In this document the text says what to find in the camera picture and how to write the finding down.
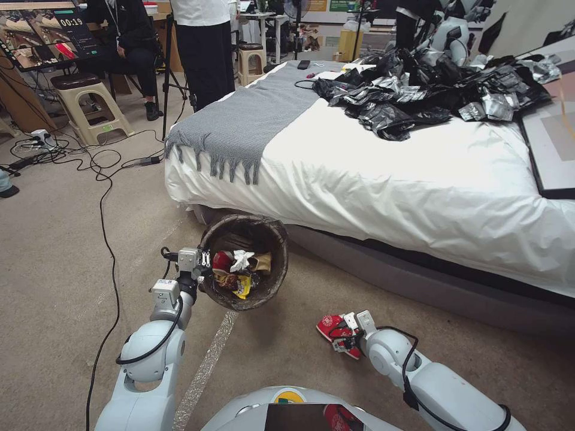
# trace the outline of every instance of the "white bedsheet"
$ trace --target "white bedsheet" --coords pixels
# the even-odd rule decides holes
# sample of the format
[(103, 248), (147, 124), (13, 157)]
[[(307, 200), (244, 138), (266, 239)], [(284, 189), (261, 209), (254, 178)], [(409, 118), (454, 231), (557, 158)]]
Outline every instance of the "white bedsheet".
[(268, 144), (257, 186), (198, 172), (182, 149), (183, 163), (165, 164), (177, 202), (377, 239), (575, 298), (575, 201), (538, 194), (510, 126), (453, 119), (390, 142), (320, 99)]

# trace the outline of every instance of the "stool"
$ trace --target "stool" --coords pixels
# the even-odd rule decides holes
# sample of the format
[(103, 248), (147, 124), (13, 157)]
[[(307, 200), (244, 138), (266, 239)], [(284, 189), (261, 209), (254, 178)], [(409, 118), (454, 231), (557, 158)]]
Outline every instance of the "stool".
[[(118, 105), (96, 75), (79, 73), (61, 75), (50, 79), (58, 98), (70, 119), (70, 126), (86, 145), (98, 145), (98, 135), (115, 129), (122, 130), (126, 136), (135, 132), (118, 108)], [(80, 98), (94, 94), (102, 107), (101, 111), (85, 114), (80, 106)], [(106, 121), (90, 124), (90, 120), (104, 117)]]
[[(253, 56), (259, 58), (259, 65), (257, 65), (255, 69), (250, 70), (250, 58)], [(240, 84), (245, 87), (259, 77), (264, 76), (264, 67), (266, 64), (267, 61), (263, 46), (260, 44), (241, 44), (240, 64), (238, 66)]]
[(16, 132), (9, 125), (7, 125), (3, 119), (0, 119), (0, 133), (9, 133), (13, 138), (20, 134), (20, 132)]

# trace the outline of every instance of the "tape on floor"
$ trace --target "tape on floor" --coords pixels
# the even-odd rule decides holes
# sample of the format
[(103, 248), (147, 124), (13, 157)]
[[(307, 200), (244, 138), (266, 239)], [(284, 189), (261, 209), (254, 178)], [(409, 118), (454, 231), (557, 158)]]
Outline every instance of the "tape on floor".
[(214, 335), (214, 339), (211, 341), (204, 360), (199, 365), (196, 375), (193, 377), (190, 386), (184, 394), (184, 398), (182, 398), (178, 406), (178, 410), (175, 412), (174, 431), (184, 431), (186, 428), (187, 422), (190, 420), (192, 412), (199, 401), (199, 397), (202, 395), (205, 385), (208, 383), (217, 360), (220, 359), (220, 355), (226, 345), (229, 334), (232, 332), (237, 317), (238, 312), (231, 310), (223, 317), (222, 324)]

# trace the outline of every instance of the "black pants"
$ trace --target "black pants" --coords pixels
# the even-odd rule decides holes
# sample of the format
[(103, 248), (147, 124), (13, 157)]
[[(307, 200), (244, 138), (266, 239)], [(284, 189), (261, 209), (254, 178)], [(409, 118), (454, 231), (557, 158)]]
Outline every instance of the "black pants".
[(417, 21), (407, 15), (403, 15), (401, 12), (397, 12), (395, 25), (397, 29), (395, 46), (412, 50), (414, 48), (415, 33), (417, 32)]
[(106, 46), (104, 55), (93, 59), (79, 60), (76, 62), (81, 72), (100, 74), (108, 72), (119, 75), (137, 75), (140, 88), (144, 96), (156, 95), (156, 74), (154, 61), (156, 55), (146, 48), (134, 48), (126, 51), (126, 58), (121, 58), (118, 51)]
[(196, 94), (197, 109), (235, 90), (232, 65), (231, 27), (176, 25), (178, 52), (190, 90)]

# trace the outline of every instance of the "beige carpet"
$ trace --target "beige carpet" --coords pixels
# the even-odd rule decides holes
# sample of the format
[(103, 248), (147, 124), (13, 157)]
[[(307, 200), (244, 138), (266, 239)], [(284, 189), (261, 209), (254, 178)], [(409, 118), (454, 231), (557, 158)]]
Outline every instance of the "beige carpet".
[[(176, 91), (170, 95), (168, 124), (181, 107)], [(138, 97), (121, 96), (119, 104), (136, 130), (161, 130), (161, 120), (145, 121)], [(190, 114), (188, 105), (184, 114)], [(8, 163), (14, 140), (0, 139), (5, 139), (0, 163)], [(107, 148), (128, 160), (160, 146), (147, 132)], [(91, 171), (77, 172), (75, 163), (31, 166), (14, 183), (21, 192), (0, 199), (0, 429), (77, 431), (84, 427), (94, 356), (116, 312), (98, 212), (107, 185), (97, 183)], [(147, 291), (165, 269), (159, 249), (195, 246), (203, 231), (167, 196), (162, 165), (117, 174), (104, 212), (118, 259), (122, 315), (100, 359), (92, 425), (110, 398), (118, 371), (114, 358), (153, 309)], [(334, 353), (316, 333), (324, 314), (366, 308), (378, 324), (419, 336), (424, 354), (507, 404), (527, 429), (575, 429), (572, 340), (529, 338), (421, 305), (363, 283), (295, 246), (278, 296), (237, 317), (212, 375), (203, 376), (205, 390), (187, 429), (200, 429), (230, 398), (273, 384), (323, 390), (398, 427), (428, 429), (365, 358), (354, 362)], [(194, 306), (178, 401), (225, 314), (204, 295)]]

